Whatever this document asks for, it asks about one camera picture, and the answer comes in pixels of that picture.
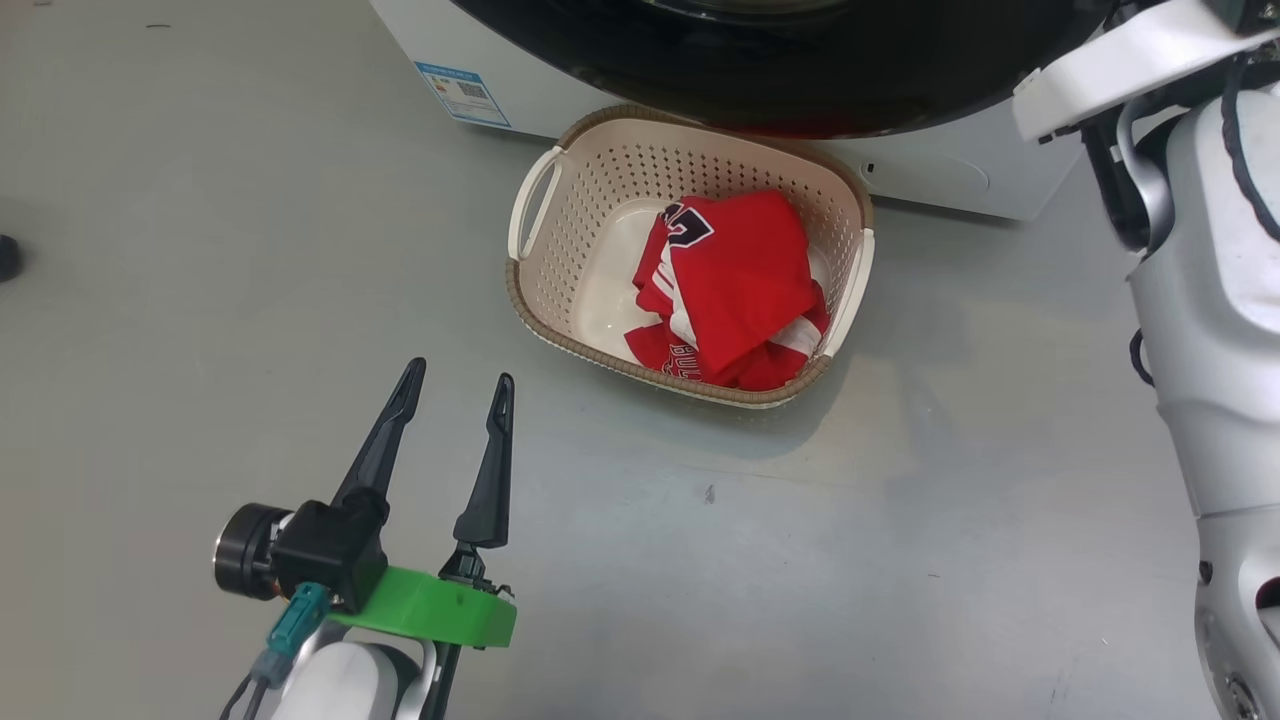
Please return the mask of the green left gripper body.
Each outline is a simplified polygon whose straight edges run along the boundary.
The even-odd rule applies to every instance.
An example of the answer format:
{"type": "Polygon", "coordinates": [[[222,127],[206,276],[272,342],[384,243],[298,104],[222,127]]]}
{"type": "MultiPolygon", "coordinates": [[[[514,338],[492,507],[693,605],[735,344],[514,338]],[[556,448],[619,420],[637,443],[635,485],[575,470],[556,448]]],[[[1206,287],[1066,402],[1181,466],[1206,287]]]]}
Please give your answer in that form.
{"type": "Polygon", "coordinates": [[[509,587],[485,578],[476,548],[457,548],[435,575],[389,566],[360,612],[328,615],[343,626],[471,648],[509,646],[516,619],[509,587]]]}

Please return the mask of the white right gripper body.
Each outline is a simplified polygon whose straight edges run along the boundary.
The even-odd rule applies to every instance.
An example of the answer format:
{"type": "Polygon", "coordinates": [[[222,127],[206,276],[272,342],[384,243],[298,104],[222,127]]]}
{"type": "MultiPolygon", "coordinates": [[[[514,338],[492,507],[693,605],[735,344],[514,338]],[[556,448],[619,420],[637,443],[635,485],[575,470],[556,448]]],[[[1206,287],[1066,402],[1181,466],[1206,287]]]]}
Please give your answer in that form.
{"type": "Polygon", "coordinates": [[[1056,135],[1275,38],[1275,1],[1164,1],[1033,70],[1012,91],[1018,131],[1056,135]]]}

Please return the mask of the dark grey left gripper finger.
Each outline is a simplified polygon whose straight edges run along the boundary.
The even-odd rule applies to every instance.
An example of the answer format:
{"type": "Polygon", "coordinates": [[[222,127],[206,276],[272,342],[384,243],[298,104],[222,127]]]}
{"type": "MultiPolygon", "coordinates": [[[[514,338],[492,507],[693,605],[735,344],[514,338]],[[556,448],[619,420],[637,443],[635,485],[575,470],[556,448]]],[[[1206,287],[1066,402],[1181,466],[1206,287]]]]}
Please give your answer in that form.
{"type": "Polygon", "coordinates": [[[342,518],[385,521],[387,501],[404,428],[416,414],[428,364],[413,357],[390,392],[332,501],[342,518]]]}
{"type": "Polygon", "coordinates": [[[486,414],[486,447],[466,509],[458,515],[453,537],[480,550],[507,546],[515,447],[515,378],[498,377],[486,414]]]}

